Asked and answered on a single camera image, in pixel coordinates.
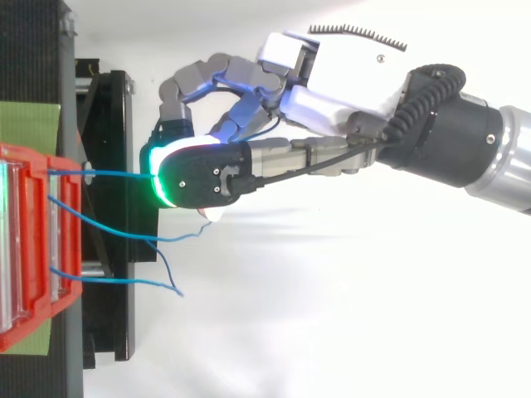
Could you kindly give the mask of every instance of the white background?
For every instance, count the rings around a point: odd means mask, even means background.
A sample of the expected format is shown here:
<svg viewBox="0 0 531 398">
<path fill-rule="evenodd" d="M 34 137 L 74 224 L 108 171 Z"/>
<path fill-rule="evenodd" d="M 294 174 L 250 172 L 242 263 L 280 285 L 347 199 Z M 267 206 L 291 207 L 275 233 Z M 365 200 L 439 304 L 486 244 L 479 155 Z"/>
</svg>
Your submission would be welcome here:
<svg viewBox="0 0 531 398">
<path fill-rule="evenodd" d="M 137 152 L 158 118 L 158 86 L 177 69 L 219 51 L 254 59 L 269 32 L 310 23 L 404 40 L 418 65 L 463 68 L 467 93 L 531 109 L 521 0 L 69 4 L 77 55 L 137 82 Z M 218 94 L 194 106 L 196 132 L 232 102 Z M 162 211 L 159 234 L 201 223 Z M 137 351 L 127 363 L 98 356 L 85 396 L 531 396 L 530 235 L 528 216 L 381 165 L 268 187 L 202 238 L 161 245 L 186 298 L 138 287 Z M 160 261 L 137 269 L 166 279 Z"/>
</svg>

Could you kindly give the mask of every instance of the silver arm segment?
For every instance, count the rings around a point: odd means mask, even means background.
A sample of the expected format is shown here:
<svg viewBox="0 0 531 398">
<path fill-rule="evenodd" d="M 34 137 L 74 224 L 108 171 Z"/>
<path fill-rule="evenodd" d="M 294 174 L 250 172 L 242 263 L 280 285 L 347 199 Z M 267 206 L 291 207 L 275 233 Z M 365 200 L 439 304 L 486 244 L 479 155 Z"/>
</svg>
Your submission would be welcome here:
<svg viewBox="0 0 531 398">
<path fill-rule="evenodd" d="M 252 174 L 256 177 L 273 177 L 336 158 L 350 149 L 346 138 L 318 137 L 306 139 L 268 138 L 250 141 Z M 360 153 L 333 166 L 312 174 L 337 177 L 342 172 L 356 173 L 371 166 L 376 160 L 376 150 Z"/>
</svg>

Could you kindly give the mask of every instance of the red plastic bin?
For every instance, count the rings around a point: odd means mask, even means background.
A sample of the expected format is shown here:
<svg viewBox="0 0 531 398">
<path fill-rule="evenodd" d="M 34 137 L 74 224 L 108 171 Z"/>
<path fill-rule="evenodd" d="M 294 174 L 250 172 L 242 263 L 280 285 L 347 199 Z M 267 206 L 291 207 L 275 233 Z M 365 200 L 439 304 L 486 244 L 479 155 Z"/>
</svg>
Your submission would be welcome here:
<svg viewBox="0 0 531 398">
<path fill-rule="evenodd" d="M 62 280 L 52 303 L 48 168 L 79 170 L 76 163 L 0 143 L 0 352 L 72 304 L 81 283 Z M 60 177 L 61 201 L 80 210 L 80 176 Z M 80 221 L 61 210 L 61 264 L 79 275 Z"/>
</svg>

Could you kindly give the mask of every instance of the robotic hand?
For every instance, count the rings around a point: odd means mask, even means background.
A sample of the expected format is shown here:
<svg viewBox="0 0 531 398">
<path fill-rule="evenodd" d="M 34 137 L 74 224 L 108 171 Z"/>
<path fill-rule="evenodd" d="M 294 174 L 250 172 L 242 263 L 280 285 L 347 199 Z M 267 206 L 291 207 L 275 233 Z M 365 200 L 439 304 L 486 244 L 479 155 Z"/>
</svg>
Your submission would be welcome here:
<svg viewBox="0 0 531 398">
<path fill-rule="evenodd" d="M 269 35 L 256 63 L 215 54 L 182 68 L 160 86 L 160 120 L 140 154 L 158 204 L 214 221 L 267 184 L 379 161 L 531 214 L 531 114 L 461 93 L 454 66 L 408 73 L 406 49 L 366 29 L 311 27 Z M 195 137 L 187 103 L 220 90 L 240 100 Z M 316 136 L 252 140 L 273 118 Z"/>
</svg>

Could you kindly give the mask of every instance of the black plastic part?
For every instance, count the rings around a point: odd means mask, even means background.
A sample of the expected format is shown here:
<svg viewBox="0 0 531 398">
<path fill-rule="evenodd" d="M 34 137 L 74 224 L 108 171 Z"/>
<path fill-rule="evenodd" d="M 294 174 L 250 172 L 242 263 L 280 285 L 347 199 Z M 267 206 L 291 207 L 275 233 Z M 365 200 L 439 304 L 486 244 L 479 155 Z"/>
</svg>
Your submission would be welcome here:
<svg viewBox="0 0 531 398">
<path fill-rule="evenodd" d="M 238 167 L 237 176 L 225 176 L 225 167 Z M 179 207 L 227 206 L 241 195 L 230 192 L 230 180 L 251 176 L 251 149 L 248 143 L 185 148 L 164 159 L 158 175 L 168 199 Z M 222 178 L 230 193 L 216 192 Z"/>
<path fill-rule="evenodd" d="M 89 92 L 78 95 L 81 139 L 86 156 L 96 170 L 128 171 L 132 168 L 131 96 L 125 93 L 127 74 L 113 70 L 96 75 Z M 120 231 L 158 234 L 158 208 L 145 200 L 142 180 L 95 177 L 86 187 L 94 217 Z M 88 211 L 86 202 L 83 212 Z M 88 226 L 82 224 L 84 261 L 100 256 Z M 102 234 L 103 246 L 115 278 L 134 278 L 134 262 L 154 261 L 156 253 L 143 241 Z M 92 367 L 96 352 L 114 352 L 116 361 L 134 354 L 134 286 L 84 284 L 84 363 Z"/>
<path fill-rule="evenodd" d="M 100 73 L 100 60 L 94 59 L 77 59 L 76 60 L 76 77 L 91 78 Z"/>
<path fill-rule="evenodd" d="M 406 99 L 430 81 L 430 77 L 412 73 Z M 464 187 L 481 177 L 491 164 L 502 133 L 503 121 L 497 109 L 456 95 L 424 116 L 399 145 L 383 149 L 378 161 Z M 487 143 L 490 134 L 496 138 L 493 144 Z"/>
<path fill-rule="evenodd" d="M 155 129 L 149 143 L 159 147 L 181 138 L 193 137 L 193 125 L 190 120 L 178 119 L 160 122 L 160 130 Z"/>
</svg>

